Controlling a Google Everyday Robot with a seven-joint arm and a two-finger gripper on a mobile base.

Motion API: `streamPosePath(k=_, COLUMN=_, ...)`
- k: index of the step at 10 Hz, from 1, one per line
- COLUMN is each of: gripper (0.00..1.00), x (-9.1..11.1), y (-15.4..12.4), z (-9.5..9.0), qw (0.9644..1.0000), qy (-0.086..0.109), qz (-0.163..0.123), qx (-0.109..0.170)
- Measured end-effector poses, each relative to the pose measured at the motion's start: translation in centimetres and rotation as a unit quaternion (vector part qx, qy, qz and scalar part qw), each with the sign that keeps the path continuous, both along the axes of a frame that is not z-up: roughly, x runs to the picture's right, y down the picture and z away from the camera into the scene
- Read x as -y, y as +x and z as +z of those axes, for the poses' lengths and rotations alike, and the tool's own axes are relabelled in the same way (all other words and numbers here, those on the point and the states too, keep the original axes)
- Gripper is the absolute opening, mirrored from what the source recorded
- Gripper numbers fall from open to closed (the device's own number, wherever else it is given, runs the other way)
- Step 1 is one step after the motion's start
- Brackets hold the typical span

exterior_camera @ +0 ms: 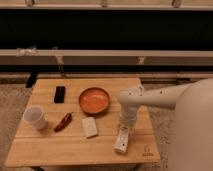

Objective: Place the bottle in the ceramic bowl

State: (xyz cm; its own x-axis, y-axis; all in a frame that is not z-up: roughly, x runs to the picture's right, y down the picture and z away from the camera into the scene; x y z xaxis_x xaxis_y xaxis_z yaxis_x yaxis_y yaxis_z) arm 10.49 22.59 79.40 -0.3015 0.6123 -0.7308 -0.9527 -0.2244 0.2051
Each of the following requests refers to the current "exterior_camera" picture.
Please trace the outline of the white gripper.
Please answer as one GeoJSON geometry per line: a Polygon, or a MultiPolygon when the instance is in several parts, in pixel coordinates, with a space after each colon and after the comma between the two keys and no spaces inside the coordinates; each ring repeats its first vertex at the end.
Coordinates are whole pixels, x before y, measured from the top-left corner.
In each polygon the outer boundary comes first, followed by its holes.
{"type": "Polygon", "coordinates": [[[119,115],[119,130],[131,133],[137,121],[137,108],[134,107],[121,107],[119,115]]]}

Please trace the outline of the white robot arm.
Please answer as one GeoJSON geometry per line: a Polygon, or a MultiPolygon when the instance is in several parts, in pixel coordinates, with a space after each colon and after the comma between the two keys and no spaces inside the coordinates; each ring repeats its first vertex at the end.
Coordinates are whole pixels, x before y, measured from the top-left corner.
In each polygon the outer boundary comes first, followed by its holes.
{"type": "Polygon", "coordinates": [[[140,106],[175,110],[168,171],[213,171],[213,78],[152,90],[135,85],[117,98],[126,128],[135,123],[140,106]]]}

